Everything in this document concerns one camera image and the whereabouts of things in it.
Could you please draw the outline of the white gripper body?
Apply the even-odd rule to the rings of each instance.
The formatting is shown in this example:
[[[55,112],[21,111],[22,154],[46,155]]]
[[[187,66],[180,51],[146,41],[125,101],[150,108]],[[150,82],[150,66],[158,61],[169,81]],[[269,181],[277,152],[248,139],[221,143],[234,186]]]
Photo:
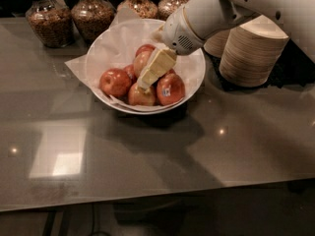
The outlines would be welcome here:
[[[204,16],[203,7],[189,4],[179,7],[162,27],[162,42],[177,55],[190,55],[205,43],[205,39],[201,37],[205,28]]]

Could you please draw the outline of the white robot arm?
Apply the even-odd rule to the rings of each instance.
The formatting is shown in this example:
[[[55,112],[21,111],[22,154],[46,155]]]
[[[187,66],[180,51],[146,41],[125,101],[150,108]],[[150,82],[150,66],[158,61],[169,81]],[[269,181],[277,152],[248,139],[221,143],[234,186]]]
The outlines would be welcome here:
[[[261,17],[277,25],[315,62],[315,0],[189,0],[153,32],[153,39],[183,56],[229,30],[220,75],[236,86],[254,88],[265,83],[280,54],[260,47],[255,35],[236,36],[242,25],[254,25]]]

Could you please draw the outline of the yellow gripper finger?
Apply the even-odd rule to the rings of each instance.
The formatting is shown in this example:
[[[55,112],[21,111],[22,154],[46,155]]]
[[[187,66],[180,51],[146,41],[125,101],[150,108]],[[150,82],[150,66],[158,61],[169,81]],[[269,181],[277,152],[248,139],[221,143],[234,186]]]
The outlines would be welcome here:
[[[152,41],[158,42],[158,43],[163,43],[162,31],[163,31],[163,26],[160,26],[157,29],[155,29],[154,31],[152,31],[150,34],[150,38],[152,39]]]
[[[176,64],[177,54],[169,48],[156,49],[151,54],[149,61],[142,70],[137,83],[142,89],[148,89],[161,76],[167,73]]]

